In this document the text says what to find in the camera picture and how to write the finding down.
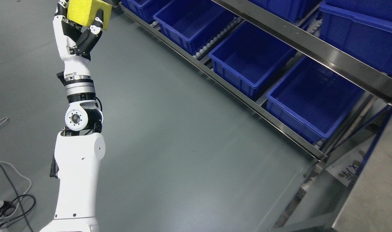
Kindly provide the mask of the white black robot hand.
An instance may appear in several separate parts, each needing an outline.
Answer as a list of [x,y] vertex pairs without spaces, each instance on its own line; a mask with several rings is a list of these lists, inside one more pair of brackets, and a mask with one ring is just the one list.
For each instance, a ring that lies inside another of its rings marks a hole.
[[104,31],[102,9],[97,11],[95,21],[90,26],[83,26],[67,18],[68,2],[59,0],[53,17],[56,46],[64,63],[64,70],[57,74],[62,82],[91,78],[87,67],[91,61],[91,51]]

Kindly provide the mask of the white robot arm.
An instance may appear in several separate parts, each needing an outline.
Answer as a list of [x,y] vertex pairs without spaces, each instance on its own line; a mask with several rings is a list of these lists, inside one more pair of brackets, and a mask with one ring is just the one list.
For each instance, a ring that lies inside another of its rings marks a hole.
[[68,109],[50,169],[50,176],[60,181],[56,210],[41,231],[98,232],[97,184],[106,151],[102,104],[89,75],[59,72],[57,77],[65,87]]

